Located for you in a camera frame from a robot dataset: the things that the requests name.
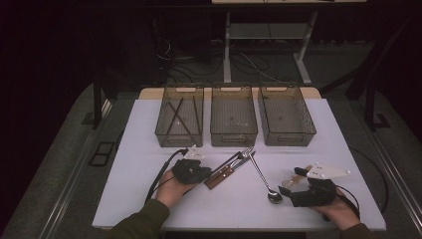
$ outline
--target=white table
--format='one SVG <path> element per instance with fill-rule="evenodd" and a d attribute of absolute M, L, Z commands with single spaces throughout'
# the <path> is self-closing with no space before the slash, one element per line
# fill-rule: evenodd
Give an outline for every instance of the white table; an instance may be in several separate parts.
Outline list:
<path fill-rule="evenodd" d="M 204 146 L 200 150 L 205 158 L 201 165 L 215 168 L 243 148 L 211 146 L 211 103 L 207 95 L 209 91 L 204 104 Z M 259 129 L 255 158 L 267 181 L 273 189 L 278 189 L 283 180 L 294 174 L 294 167 L 306 167 L 315 162 L 350 170 L 350 176 L 336 178 L 334 183 L 347 188 L 356 196 L 360 204 L 361 220 L 368 228 L 385 230 L 385 221 L 326 100 L 313 98 L 306 101 L 317 130 L 308 147 L 265 146 L 258 104 L 255 102 Z M 111 228 L 121 219 L 139 211 L 164 161 L 179 149 L 162 148 L 158 144 L 154 130 L 160 103 L 161 100 L 138 100 L 134 103 L 93 222 L 94 227 Z M 298 189 L 306 189 L 307 185 L 308 182 L 302 180 Z M 209 190 L 203 183 L 191 190 L 171 209 L 171 216 L 163 229 L 316 231 L 333 228 L 332 223 L 323 221 L 311 209 L 293 207 L 287 197 L 282 204 L 270 203 L 267 192 L 253 164 L 247 162 L 213 190 Z"/>

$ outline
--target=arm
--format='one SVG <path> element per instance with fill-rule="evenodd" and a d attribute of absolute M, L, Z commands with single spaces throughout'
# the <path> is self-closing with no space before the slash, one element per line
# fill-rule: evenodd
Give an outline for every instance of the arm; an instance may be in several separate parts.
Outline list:
<path fill-rule="evenodd" d="M 160 180 L 155 199 L 148 200 L 138 212 L 120 221 L 107 234 L 107 239 L 158 238 L 164 221 L 170 215 L 169 208 L 175 205 L 186 191 L 195 185 L 184 185 L 167 170 Z"/>

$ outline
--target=gray container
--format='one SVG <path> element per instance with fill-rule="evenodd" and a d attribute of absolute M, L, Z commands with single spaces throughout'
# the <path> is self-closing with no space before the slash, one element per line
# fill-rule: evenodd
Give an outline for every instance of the gray container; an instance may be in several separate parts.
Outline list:
<path fill-rule="evenodd" d="M 167 84 L 155 135 L 161 147 L 203 145 L 203 84 Z"/>
<path fill-rule="evenodd" d="M 255 145 L 258 134 L 249 83 L 215 83 L 211 101 L 213 146 Z"/>
<path fill-rule="evenodd" d="M 258 101 L 265 145 L 310 144 L 317 130 L 297 83 L 260 83 Z"/>

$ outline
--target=white object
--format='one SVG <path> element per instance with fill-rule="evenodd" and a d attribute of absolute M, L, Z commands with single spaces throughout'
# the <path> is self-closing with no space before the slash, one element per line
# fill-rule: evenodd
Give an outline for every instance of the white object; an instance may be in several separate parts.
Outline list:
<path fill-rule="evenodd" d="M 332 179 L 348 175 L 350 175 L 350 170 L 343 170 L 321 163 L 316 163 L 307 173 L 307 177 L 316 179 Z"/>
<path fill-rule="evenodd" d="M 193 145 L 191 148 L 189 148 L 189 151 L 187 151 L 186 154 L 183 156 L 184 159 L 196 159 L 196 160 L 202 160 L 204 159 L 204 157 L 205 156 L 196 147 L 196 144 Z"/>

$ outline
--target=sleeve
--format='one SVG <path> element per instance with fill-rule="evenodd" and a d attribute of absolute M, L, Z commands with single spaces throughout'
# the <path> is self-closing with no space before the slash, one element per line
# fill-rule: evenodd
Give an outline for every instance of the sleeve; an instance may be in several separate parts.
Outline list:
<path fill-rule="evenodd" d="M 371 232 L 365 224 L 360 223 L 340 232 L 340 239 L 376 239 L 377 237 Z"/>
<path fill-rule="evenodd" d="M 107 234 L 106 239 L 158 238 L 164 221 L 170 215 L 167 206 L 158 200 L 148 200 L 143 208 L 121 220 Z"/>

